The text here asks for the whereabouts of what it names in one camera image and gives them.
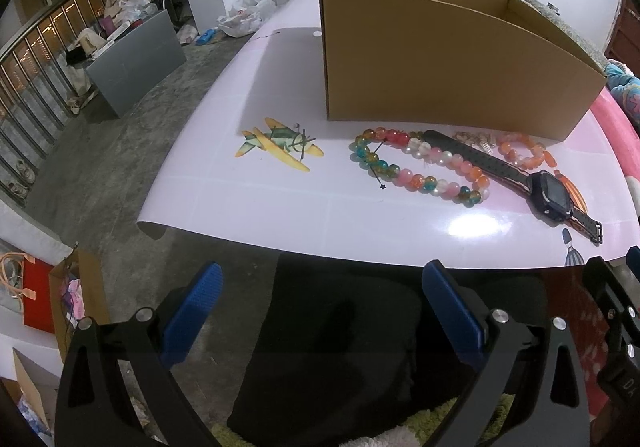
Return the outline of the red paper shopping bag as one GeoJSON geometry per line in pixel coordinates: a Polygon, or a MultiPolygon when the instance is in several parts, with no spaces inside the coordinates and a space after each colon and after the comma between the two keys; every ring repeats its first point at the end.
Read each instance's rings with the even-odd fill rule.
{"type": "Polygon", "coordinates": [[[34,297],[23,297],[24,325],[47,333],[54,333],[50,301],[49,274],[52,266],[35,259],[24,263],[23,288],[34,297]]]}

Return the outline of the brown cardboard carton on floor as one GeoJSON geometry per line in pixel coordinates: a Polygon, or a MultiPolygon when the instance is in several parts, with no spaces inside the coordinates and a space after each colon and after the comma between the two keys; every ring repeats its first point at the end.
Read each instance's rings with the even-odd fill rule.
{"type": "Polygon", "coordinates": [[[85,317],[99,325],[111,323],[104,293],[101,264],[96,256],[75,249],[49,273],[54,335],[65,361],[74,331],[85,317]]]}

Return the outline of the black smart watch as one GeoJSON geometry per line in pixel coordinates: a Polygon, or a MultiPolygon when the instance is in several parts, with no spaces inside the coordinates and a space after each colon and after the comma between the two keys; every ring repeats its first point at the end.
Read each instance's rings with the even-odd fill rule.
{"type": "Polygon", "coordinates": [[[602,245],[602,224],[591,219],[574,204],[567,187],[553,174],[547,171],[523,172],[509,162],[485,154],[435,130],[424,131],[422,140],[432,147],[460,155],[473,167],[480,168],[483,173],[518,189],[535,211],[547,221],[570,224],[595,245],[602,245]]]}

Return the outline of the pink floral blanket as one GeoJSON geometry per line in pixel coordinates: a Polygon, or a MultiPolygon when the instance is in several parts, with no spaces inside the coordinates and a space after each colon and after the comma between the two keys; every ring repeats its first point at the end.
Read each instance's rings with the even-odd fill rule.
{"type": "Polygon", "coordinates": [[[639,136],[614,97],[603,88],[590,110],[596,117],[626,178],[640,181],[639,136]]]}

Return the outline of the blue patterned quilt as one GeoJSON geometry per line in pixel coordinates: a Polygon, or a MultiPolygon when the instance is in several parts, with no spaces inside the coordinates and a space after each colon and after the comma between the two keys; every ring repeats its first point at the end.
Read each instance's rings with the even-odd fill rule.
{"type": "Polygon", "coordinates": [[[623,109],[631,124],[638,129],[640,123],[640,80],[623,63],[610,59],[604,68],[606,85],[614,100],[623,109]]]}

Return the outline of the grey metal cabinet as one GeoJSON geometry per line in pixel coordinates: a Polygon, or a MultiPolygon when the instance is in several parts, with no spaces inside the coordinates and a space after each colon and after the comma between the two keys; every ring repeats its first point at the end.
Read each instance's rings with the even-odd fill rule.
{"type": "Polygon", "coordinates": [[[118,118],[186,62],[166,11],[146,18],[93,59],[86,71],[118,118]]]}

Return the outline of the metal railing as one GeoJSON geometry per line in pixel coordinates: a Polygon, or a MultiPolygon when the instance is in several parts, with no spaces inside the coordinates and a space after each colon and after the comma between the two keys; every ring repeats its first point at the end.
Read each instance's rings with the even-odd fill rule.
{"type": "Polygon", "coordinates": [[[56,0],[1,48],[1,191],[18,204],[68,123],[98,94],[66,53],[103,11],[104,0],[56,0]]]}

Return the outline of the brown wooden door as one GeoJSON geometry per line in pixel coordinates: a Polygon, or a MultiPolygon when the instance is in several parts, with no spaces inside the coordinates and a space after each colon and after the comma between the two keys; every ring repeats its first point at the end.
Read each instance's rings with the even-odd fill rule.
{"type": "Polygon", "coordinates": [[[640,67],[639,9],[633,0],[620,0],[604,55],[625,64],[636,76],[640,67]]]}

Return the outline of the brown cardboard box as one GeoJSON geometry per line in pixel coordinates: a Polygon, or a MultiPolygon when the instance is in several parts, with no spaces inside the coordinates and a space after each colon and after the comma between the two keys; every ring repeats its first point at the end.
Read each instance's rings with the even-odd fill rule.
{"type": "Polygon", "coordinates": [[[326,113],[562,141],[605,85],[523,0],[319,0],[326,113]]]}

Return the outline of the white plastic bag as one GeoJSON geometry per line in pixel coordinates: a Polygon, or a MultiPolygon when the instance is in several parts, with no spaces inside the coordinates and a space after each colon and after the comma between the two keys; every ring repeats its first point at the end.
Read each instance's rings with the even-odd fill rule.
{"type": "Polygon", "coordinates": [[[219,16],[217,28],[226,36],[242,38],[256,32],[275,12],[273,0],[237,0],[226,16],[219,16]]]}

